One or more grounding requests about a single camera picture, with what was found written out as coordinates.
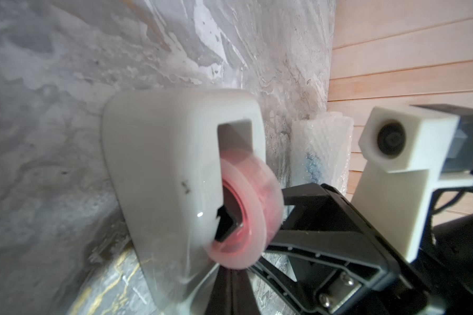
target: pink tape roll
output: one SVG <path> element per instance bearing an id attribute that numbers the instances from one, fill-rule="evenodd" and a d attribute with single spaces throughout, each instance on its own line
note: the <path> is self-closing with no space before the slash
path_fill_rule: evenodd
<path id="1" fill-rule="evenodd" d="M 243 150 L 221 153 L 221 175 L 225 205 L 228 211 L 241 211 L 243 222 L 222 243 L 214 241 L 209 256 L 227 268 L 245 269 L 259 259 L 280 228 L 282 190 L 271 169 Z"/>

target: wood plank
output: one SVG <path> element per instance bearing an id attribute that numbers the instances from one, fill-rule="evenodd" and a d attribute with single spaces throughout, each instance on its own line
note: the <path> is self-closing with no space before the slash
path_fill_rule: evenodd
<path id="1" fill-rule="evenodd" d="M 366 121 L 368 121 L 371 110 L 375 106 L 441 103 L 473 108 L 473 92 L 332 101 L 328 102 L 327 110 L 339 111 L 344 116 L 352 117 L 354 119 L 355 126 L 364 126 L 366 125 Z"/>
<path id="2" fill-rule="evenodd" d="M 347 193 L 354 193 L 356 191 L 356 187 L 359 184 L 361 175 L 363 175 L 363 173 L 361 172 L 355 172 L 355 171 L 348 172 Z"/>
<path id="3" fill-rule="evenodd" d="M 361 148 L 359 147 L 359 139 L 361 138 L 361 134 L 363 133 L 364 127 L 362 126 L 355 126 L 354 130 L 352 131 L 352 144 L 351 144 L 351 152 L 361 152 Z"/>
<path id="4" fill-rule="evenodd" d="M 344 0 L 336 3 L 334 49 L 473 17 L 473 0 Z"/>
<path id="5" fill-rule="evenodd" d="M 444 192 L 438 200 L 436 208 L 449 202 L 456 194 L 457 192 Z M 447 210 L 466 215 L 473 214 L 473 193 L 466 193 L 455 205 L 447 208 Z"/>
<path id="6" fill-rule="evenodd" d="M 473 19 L 334 49 L 331 79 L 473 60 Z"/>
<path id="7" fill-rule="evenodd" d="M 328 101 L 473 91 L 473 61 L 329 80 Z"/>
<path id="8" fill-rule="evenodd" d="M 465 214 L 460 214 L 460 213 L 453 213 L 449 211 L 443 211 L 435 216 L 433 216 L 433 226 L 436 226 L 438 224 L 446 223 L 448 221 L 452 221 L 458 218 L 464 217 Z"/>
<path id="9" fill-rule="evenodd" d="M 351 153 L 351 160 L 348 165 L 350 171 L 364 171 L 366 166 L 366 159 L 362 153 Z"/>

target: marble wall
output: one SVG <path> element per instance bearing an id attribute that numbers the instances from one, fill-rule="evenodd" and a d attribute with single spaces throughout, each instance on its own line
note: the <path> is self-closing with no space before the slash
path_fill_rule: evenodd
<path id="1" fill-rule="evenodd" d="M 0 0 L 0 314 L 157 313 L 103 161 L 105 103 L 130 89 L 249 90 L 285 186 L 291 122 L 326 108 L 334 7 Z"/>

